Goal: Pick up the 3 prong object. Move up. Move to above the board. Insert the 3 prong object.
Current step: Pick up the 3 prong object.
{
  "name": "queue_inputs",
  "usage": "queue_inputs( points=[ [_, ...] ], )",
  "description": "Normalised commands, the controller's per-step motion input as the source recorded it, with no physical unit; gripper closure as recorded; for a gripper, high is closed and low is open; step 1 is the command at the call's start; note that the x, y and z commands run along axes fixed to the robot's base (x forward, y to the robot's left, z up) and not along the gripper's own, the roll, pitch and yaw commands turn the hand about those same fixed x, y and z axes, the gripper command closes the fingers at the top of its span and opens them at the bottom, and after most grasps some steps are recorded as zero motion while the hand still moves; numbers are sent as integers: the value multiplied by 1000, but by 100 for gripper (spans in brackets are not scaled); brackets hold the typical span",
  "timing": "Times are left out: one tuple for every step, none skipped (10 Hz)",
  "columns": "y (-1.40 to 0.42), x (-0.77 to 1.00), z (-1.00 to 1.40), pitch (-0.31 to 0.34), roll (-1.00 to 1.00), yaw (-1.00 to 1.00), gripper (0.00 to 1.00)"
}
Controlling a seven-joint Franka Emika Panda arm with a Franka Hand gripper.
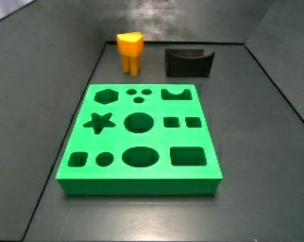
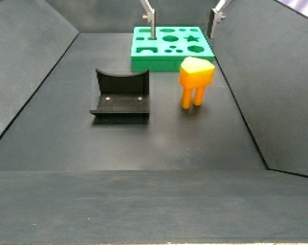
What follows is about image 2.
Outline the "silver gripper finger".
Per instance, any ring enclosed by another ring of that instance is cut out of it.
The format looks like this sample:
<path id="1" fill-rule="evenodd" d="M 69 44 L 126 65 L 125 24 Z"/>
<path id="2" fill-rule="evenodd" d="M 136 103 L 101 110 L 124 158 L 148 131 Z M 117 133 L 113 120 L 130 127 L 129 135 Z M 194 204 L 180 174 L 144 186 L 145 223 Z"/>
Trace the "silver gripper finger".
<path id="1" fill-rule="evenodd" d="M 229 0 L 220 0 L 217 6 L 210 10 L 210 30 L 209 30 L 209 38 L 214 37 L 214 31 L 217 28 L 217 24 L 222 19 L 226 18 L 224 13 L 224 8 L 226 7 Z"/>
<path id="2" fill-rule="evenodd" d="M 148 23 L 150 24 L 150 38 L 156 39 L 156 11 L 150 6 L 150 3 L 148 0 L 138 0 L 145 13 L 142 14 L 142 18 L 148 21 Z"/>

